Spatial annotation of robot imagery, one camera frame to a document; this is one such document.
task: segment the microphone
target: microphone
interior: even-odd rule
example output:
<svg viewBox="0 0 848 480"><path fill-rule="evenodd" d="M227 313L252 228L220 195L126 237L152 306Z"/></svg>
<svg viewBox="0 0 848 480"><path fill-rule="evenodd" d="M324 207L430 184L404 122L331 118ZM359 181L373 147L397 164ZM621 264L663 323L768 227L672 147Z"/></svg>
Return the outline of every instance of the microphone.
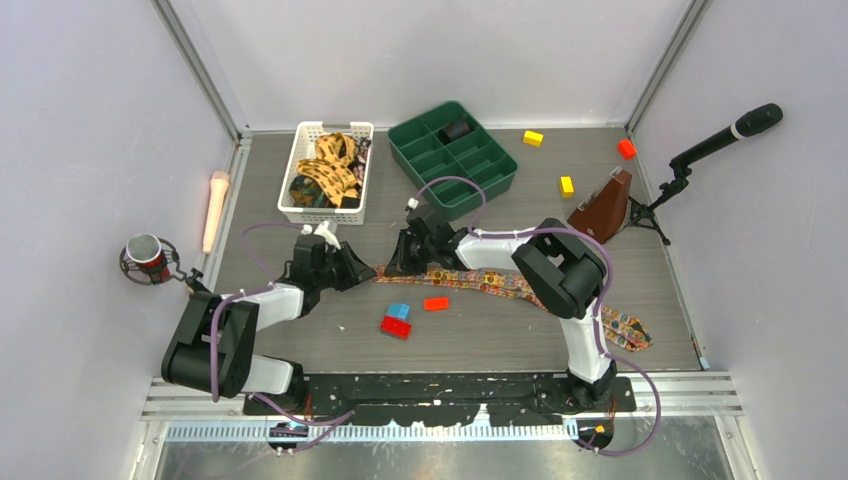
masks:
<svg viewBox="0 0 848 480"><path fill-rule="evenodd" d="M148 233L134 236L121 250L118 259L124 276L139 285L159 285L176 278L185 281L186 274L180 270L180 255L171 242ZM174 265L176 275L168 264ZM130 275L139 272L141 275Z"/></svg>
<svg viewBox="0 0 848 480"><path fill-rule="evenodd" d="M206 231L203 233L203 253L210 253L218 233L221 210L224 208L224 195L230 187L230 176L226 172L215 172L209 181L209 210L206 212Z"/></svg>
<svg viewBox="0 0 848 480"><path fill-rule="evenodd" d="M689 165L739 140L763 133L782 119L783 110L774 103L757 107L739 117L729 127L674 157L668 166L674 170L675 178L686 177L692 173Z"/></svg>

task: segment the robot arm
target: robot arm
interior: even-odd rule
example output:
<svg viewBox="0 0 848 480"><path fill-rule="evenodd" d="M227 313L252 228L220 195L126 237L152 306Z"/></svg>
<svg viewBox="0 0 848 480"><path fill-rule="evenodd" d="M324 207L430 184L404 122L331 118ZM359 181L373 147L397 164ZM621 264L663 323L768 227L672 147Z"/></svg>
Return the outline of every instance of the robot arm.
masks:
<svg viewBox="0 0 848 480"><path fill-rule="evenodd" d="M323 222L298 236L288 271L262 293L230 300L221 312L218 332L212 317L230 295L205 289L189 297L165 357L162 378L211 392L211 335L218 335L218 389L223 397L240 392L283 393L299 365L253 354L256 331L307 315L326 288L344 291L374 277L347 242L335 237L335 224Z"/></svg>
<svg viewBox="0 0 848 480"><path fill-rule="evenodd" d="M467 229L453 230L430 205L411 207L406 218L409 227L400 232L387 275L417 275L430 262L454 270L521 272L545 308L559 318L568 346L569 376L576 377L574 386L587 395L583 399L591 403L606 394L616 366L606 356L605 342L596 339L601 320L593 315L606 267L580 239L565 233L529 234L533 228L476 230L472 235ZM552 227L565 229L553 218L536 228ZM551 262L557 257L561 258L558 265Z"/></svg>

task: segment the green tray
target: green tray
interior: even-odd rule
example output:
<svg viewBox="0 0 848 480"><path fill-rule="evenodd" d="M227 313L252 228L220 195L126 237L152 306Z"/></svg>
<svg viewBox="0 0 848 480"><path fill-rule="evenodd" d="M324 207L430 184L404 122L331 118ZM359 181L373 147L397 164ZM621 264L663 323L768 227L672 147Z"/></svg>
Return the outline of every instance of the green tray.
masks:
<svg viewBox="0 0 848 480"><path fill-rule="evenodd" d="M471 132L443 144L437 133L457 120L465 119ZM447 102L389 129L392 156L416 187L434 178L456 175L480 185L490 201L509 190L518 164L485 128L459 102ZM480 194L456 180L433 185L424 197L447 216L456 220L479 207Z"/></svg>

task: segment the blue lego brick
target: blue lego brick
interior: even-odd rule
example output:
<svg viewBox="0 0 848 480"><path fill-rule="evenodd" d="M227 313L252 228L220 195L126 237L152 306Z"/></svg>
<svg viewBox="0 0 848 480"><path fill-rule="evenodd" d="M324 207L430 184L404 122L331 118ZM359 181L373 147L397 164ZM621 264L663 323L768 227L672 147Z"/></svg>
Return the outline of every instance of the blue lego brick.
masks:
<svg viewBox="0 0 848 480"><path fill-rule="evenodd" d="M409 305L405 303L393 303L389 305L389 311L386 312L386 315L408 322Z"/></svg>

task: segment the patterned strap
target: patterned strap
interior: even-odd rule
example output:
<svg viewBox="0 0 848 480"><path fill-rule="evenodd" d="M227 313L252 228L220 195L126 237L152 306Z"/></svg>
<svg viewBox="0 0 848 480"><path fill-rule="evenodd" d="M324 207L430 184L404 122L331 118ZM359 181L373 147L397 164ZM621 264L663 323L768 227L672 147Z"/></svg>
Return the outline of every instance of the patterned strap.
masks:
<svg viewBox="0 0 848 480"><path fill-rule="evenodd" d="M489 270L458 272L437 268L414 277L387 277L385 265L377 265L374 269L377 271L377 276L372 281L377 283L407 283L480 290L498 297L528 300L537 307L545 309L533 293L533 289L519 274L503 274ZM601 306L601 322L604 325L604 336L607 340L625 350L638 352L651 346L651 336L645 331L638 318Z"/></svg>
<svg viewBox="0 0 848 480"><path fill-rule="evenodd" d="M356 159L353 138L333 133L315 140L315 156L297 162L297 173L314 180L330 203L341 207L344 197L359 198L356 176L348 165Z"/></svg>

